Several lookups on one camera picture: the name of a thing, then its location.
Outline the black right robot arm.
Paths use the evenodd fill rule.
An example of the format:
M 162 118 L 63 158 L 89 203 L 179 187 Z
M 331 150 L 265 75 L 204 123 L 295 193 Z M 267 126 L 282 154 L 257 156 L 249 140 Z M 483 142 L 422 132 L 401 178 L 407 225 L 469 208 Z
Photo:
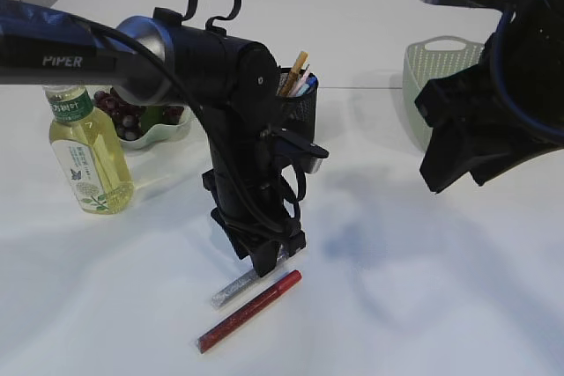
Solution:
M 432 130 L 419 171 L 442 192 L 483 185 L 563 146 L 563 0 L 421 0 L 497 10 L 477 63 L 429 80 L 415 106 Z

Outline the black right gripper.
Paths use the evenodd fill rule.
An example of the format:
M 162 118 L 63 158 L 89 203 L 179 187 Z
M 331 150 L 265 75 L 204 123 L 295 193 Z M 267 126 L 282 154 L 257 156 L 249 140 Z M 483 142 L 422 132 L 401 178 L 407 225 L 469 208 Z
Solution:
M 429 79 L 414 105 L 431 131 L 419 168 L 430 191 L 439 194 L 470 171 L 483 186 L 562 149 L 563 61 L 482 61 Z M 486 162 L 476 166 L 480 160 Z

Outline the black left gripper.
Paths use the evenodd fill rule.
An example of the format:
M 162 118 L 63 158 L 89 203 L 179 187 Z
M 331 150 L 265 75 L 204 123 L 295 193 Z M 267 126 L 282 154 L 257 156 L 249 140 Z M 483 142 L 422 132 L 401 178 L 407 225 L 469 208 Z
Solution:
M 253 181 L 248 198 L 242 199 L 228 175 L 215 169 L 202 175 L 204 188 L 216 203 L 211 217 L 224 230 L 237 256 L 251 259 L 259 277 L 276 268 L 280 248 L 293 256 L 306 246 L 299 205 L 306 180 L 300 169 L 296 176 L 297 191 L 276 170 L 265 181 Z

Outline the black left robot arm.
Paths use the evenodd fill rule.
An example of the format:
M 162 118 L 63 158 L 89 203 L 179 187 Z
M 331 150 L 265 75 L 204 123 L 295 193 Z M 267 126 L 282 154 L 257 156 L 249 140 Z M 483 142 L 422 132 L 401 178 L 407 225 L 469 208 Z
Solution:
M 114 29 L 19 1 L 1 2 L 5 85 L 112 85 L 137 106 L 186 106 L 203 127 L 212 218 L 259 275 L 306 245 L 300 197 L 281 171 L 280 70 L 255 41 L 136 17 Z

